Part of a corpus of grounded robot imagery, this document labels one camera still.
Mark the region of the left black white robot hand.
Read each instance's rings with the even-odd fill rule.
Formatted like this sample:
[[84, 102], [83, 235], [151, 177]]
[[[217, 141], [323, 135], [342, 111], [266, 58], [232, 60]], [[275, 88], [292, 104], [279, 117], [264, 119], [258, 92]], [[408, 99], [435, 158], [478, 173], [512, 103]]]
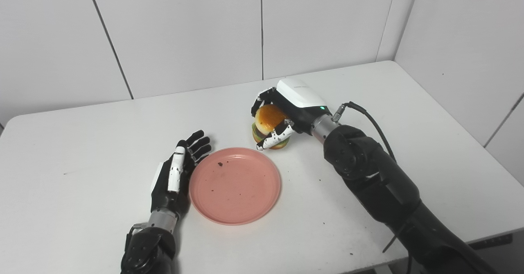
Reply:
[[167, 210], [178, 219], [187, 214], [191, 175], [211, 150], [211, 139], [203, 130], [178, 142], [172, 155], [159, 164], [155, 173], [151, 188], [152, 212]]

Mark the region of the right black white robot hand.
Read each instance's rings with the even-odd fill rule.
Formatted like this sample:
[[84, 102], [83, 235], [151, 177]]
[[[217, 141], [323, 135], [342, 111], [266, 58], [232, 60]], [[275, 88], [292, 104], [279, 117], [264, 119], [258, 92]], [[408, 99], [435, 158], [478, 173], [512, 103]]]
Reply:
[[251, 115], [256, 148], [277, 149], [293, 134], [308, 134], [321, 143], [339, 124], [325, 101], [299, 79], [284, 78], [275, 87], [258, 93]]

